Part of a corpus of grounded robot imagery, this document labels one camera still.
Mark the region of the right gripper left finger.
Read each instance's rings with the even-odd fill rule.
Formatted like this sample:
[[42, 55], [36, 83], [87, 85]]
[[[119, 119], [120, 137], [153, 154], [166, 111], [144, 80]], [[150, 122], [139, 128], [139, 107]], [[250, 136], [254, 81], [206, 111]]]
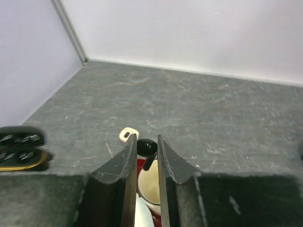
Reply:
[[137, 137], [97, 170], [2, 173], [3, 227], [132, 227], [135, 220]]

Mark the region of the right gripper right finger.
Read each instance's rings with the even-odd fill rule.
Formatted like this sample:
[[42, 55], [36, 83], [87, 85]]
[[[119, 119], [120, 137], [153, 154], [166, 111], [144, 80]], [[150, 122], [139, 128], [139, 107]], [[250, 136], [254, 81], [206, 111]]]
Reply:
[[158, 136], [164, 227], [300, 227], [303, 180], [268, 173], [205, 173]]

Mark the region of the black earbud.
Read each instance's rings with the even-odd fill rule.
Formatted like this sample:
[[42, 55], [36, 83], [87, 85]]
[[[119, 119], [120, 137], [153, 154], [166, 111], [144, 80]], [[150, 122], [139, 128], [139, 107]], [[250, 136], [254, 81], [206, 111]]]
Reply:
[[158, 144], [151, 139], [139, 139], [137, 141], [137, 154], [146, 158], [143, 170], [148, 171], [157, 156]]

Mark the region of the pink earbud charging case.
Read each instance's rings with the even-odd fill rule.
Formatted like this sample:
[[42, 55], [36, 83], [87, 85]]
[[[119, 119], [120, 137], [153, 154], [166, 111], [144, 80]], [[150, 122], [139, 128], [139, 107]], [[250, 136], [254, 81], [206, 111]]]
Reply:
[[137, 140], [139, 139], [140, 133], [139, 133], [138, 130], [133, 129], [133, 128], [130, 128], [130, 127], [125, 127], [125, 128], [123, 128], [123, 129], [120, 131], [120, 133], [119, 133], [119, 139], [120, 139], [122, 142], [126, 143], [127, 140], [128, 140], [128, 138], [129, 138], [129, 136], [132, 135], [132, 134], [136, 134]]

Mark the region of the black earbud charging case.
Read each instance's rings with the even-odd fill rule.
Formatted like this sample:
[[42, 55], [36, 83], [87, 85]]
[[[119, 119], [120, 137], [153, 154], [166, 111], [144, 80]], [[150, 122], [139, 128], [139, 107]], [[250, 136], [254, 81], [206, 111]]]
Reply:
[[45, 171], [54, 154], [43, 148], [46, 134], [33, 126], [0, 128], [0, 171]]

